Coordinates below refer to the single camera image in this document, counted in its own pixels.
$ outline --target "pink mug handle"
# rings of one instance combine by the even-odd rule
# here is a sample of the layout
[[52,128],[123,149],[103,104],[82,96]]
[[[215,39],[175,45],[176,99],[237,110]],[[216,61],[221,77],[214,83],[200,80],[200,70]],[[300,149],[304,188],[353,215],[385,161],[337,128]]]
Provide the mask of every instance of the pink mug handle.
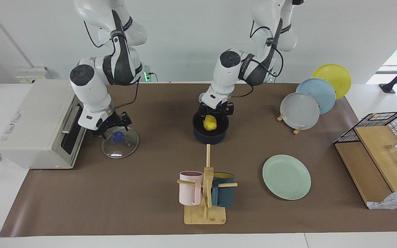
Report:
[[194,180],[195,182],[195,194],[194,194],[194,201],[192,202],[193,205],[200,202],[202,200],[202,183],[200,181]]

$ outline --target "pink mug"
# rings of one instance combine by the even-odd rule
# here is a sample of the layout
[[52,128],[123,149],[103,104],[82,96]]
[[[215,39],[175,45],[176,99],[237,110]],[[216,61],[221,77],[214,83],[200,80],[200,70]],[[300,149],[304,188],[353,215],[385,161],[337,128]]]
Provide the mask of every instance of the pink mug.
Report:
[[197,206],[202,203],[203,172],[182,171],[180,180],[195,182],[195,186],[180,184],[179,202],[186,206]]

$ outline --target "yellow plate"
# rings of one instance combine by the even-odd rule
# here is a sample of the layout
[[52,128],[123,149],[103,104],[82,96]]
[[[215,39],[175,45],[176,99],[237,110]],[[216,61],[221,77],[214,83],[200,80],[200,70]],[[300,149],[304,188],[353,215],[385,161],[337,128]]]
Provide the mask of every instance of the yellow plate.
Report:
[[352,85],[352,77],[347,69],[335,63],[320,66],[312,77],[328,81],[335,90],[337,100],[345,96]]

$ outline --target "mint green plate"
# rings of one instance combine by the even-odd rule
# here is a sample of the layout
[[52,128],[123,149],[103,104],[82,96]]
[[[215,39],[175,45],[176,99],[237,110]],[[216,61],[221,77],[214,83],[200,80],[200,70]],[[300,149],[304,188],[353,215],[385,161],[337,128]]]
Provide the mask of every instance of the mint green plate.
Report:
[[304,164],[288,155],[269,158],[263,166],[263,180],[272,193],[286,200],[302,198],[312,183]]

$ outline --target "white wall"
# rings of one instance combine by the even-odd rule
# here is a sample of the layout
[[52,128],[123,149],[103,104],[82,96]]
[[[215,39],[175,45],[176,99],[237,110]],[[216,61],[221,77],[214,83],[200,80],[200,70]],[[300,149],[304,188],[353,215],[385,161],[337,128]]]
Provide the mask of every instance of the white wall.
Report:
[[[255,52],[246,0],[126,0],[134,20],[148,31],[137,47],[161,81],[211,80],[221,52]],[[90,43],[72,0],[0,0],[0,22],[34,66],[65,79],[80,58],[109,54]],[[293,28],[299,44],[285,53],[280,82],[301,82],[325,63],[339,63],[353,83],[365,83],[397,48],[397,1],[307,0],[297,6]],[[90,28],[96,36],[96,28]],[[22,57],[0,41],[0,83],[11,83]]]

